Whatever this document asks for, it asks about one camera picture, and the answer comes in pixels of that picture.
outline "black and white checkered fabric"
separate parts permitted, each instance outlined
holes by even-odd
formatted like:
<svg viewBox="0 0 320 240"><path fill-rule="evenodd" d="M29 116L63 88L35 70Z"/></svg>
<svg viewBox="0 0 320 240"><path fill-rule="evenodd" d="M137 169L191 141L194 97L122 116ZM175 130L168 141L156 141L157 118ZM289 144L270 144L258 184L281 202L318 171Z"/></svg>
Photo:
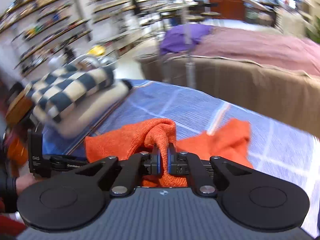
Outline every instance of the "black and white checkered fabric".
<svg viewBox="0 0 320 240"><path fill-rule="evenodd" d="M29 83L25 93L36 107L59 123L84 98L111 86L113 79L112 69L107 66L84 72L67 65Z"/></svg>

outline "yellow object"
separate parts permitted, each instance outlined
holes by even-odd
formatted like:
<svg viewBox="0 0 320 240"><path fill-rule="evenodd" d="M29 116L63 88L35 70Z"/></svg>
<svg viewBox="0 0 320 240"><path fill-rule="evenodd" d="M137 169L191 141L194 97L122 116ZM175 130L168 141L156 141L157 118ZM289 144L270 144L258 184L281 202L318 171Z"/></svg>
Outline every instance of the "yellow object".
<svg viewBox="0 0 320 240"><path fill-rule="evenodd" d="M106 52L106 49L101 45L95 45L92 49L89 50L88 54L94 56L102 56Z"/></svg>

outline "blue and white striped cloth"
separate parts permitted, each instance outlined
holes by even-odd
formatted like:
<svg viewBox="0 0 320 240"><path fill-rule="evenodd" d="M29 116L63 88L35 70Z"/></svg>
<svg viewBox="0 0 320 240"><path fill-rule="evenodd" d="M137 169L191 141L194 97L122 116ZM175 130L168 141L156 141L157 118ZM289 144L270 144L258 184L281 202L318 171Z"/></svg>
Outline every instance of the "blue and white striped cloth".
<svg viewBox="0 0 320 240"><path fill-rule="evenodd" d="M85 156L82 139L86 134L96 136L150 118L174 120L178 140L204 130L213 132L232 117L246 120L251 124L249 161L258 171L290 181L306 191L310 209L302 228L312 236L318 235L320 143L317 138L197 90L145 80L130 82L132 93L124 102L92 122L77 138L65 140L46 127L43 152Z"/></svg>

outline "wooden stool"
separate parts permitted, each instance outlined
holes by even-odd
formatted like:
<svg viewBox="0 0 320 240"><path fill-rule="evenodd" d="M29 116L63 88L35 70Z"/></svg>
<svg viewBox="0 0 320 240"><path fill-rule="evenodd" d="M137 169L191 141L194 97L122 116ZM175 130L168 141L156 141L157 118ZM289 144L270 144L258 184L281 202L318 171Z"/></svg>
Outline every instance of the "wooden stool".
<svg viewBox="0 0 320 240"><path fill-rule="evenodd" d="M187 15L187 20L189 22L203 22L205 20L205 17L203 16L198 16L198 15Z"/></svg>
<svg viewBox="0 0 320 240"><path fill-rule="evenodd" d="M216 19L217 17L219 17L221 15L221 13L217 13L217 12L203 12L203 13L200 13L201 16L204 16L206 18L210 18L212 19L212 23L213 23L213 20Z"/></svg>

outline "human hand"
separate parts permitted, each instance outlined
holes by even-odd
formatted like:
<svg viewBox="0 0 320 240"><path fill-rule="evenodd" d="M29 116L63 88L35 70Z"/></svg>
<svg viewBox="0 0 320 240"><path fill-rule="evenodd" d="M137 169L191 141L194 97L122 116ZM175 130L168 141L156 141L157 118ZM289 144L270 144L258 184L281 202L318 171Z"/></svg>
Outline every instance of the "human hand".
<svg viewBox="0 0 320 240"><path fill-rule="evenodd" d="M27 173L25 175L22 175L16 179L16 190L17 195L19 196L21 192L31 186L32 184L35 184L39 181L43 180L43 178L36 178L32 173Z"/></svg>

